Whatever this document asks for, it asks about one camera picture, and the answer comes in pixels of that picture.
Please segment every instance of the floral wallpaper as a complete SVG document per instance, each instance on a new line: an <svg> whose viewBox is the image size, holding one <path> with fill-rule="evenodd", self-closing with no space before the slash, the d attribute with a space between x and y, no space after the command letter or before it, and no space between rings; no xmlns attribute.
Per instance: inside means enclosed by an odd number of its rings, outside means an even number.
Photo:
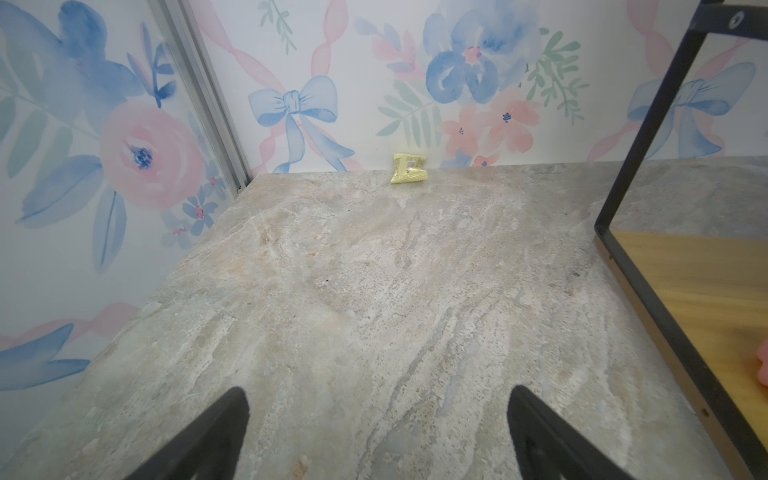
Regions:
<svg viewBox="0 0 768 480"><path fill-rule="evenodd" d="M263 174L623 160L698 2L190 3ZM765 154L765 48L709 38L650 156Z"/></svg>
<svg viewBox="0 0 768 480"><path fill-rule="evenodd" d="M231 196L147 5L0 0L0 31L3 462Z"/></svg>

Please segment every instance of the blue bow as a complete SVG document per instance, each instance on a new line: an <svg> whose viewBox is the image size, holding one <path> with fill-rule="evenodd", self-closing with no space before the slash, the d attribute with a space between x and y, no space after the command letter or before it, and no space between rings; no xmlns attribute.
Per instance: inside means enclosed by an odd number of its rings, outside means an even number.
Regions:
<svg viewBox="0 0 768 480"><path fill-rule="evenodd" d="M680 87L672 107L661 122L658 133L648 149L649 158L664 146L674 126L675 107L688 107L683 110L678 132L680 158L696 158L711 155L722 150L699 131L691 108L696 108L709 115L725 115L739 101L741 95L750 86L755 77L755 64L744 62L726 68L711 80L701 78L692 80ZM650 109L650 103L656 96L661 79L646 82L634 91L629 103L627 117L640 121Z"/></svg>
<svg viewBox="0 0 768 480"><path fill-rule="evenodd" d="M349 148L342 147L335 141L321 134L307 117L331 123L336 121L336 86L325 76L313 77L304 85L301 92L289 91L281 95L277 90L265 88L248 96L253 116L262 127L272 127L286 119L286 138L288 139L288 162L278 165L274 173L284 174L291 164L304 157L304 135L293 119L301 117L301 124L312 139L317 150L338 171L346 171L342 158L355 154Z"/></svg>

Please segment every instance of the gray tabletop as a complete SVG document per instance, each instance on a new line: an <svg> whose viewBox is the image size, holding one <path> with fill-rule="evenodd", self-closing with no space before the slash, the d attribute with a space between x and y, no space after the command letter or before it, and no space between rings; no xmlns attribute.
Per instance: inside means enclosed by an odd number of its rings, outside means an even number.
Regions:
<svg viewBox="0 0 768 480"><path fill-rule="evenodd" d="M593 243L619 167L259 177L3 472L120 478L242 386L238 478L518 478L521 383L639 479L727 478Z"/></svg>

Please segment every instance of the brown stain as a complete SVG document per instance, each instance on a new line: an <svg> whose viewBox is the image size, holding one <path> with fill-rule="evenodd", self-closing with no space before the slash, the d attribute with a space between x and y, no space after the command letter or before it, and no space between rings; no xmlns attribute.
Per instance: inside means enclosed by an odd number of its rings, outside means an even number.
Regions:
<svg viewBox="0 0 768 480"><path fill-rule="evenodd" d="M287 480L303 480L309 470L310 466L308 465L308 461L306 457L302 455L296 460L296 465L293 467L293 470L290 471Z"/></svg>

